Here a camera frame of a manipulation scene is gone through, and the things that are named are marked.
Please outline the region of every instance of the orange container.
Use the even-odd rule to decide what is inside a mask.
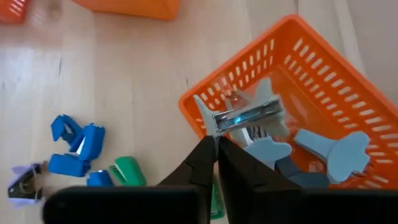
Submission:
[[[303,170],[325,171],[325,165],[294,144],[299,128],[331,139],[364,131],[371,138],[369,165],[363,174],[334,187],[398,188],[397,108],[299,16],[283,18],[187,91],[180,110],[202,138],[206,129],[193,95],[209,109],[223,111],[226,95],[248,90],[264,77],[282,97],[291,133],[285,141]]]
[[[0,22],[22,22],[28,2],[29,0],[0,0]]]
[[[94,11],[174,19],[180,0],[72,0]]]

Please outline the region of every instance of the wooden surface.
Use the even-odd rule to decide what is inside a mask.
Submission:
[[[158,183],[198,142],[178,110],[185,91],[291,13],[346,55],[334,8],[329,0],[183,0],[168,22],[32,1],[24,25],[0,26],[0,184],[12,179],[14,165],[67,152],[50,132],[61,113],[106,127],[92,170],[130,155],[148,183]],[[75,184],[85,179],[49,174],[45,193]],[[5,193],[3,223],[40,223],[41,205],[14,210]]]

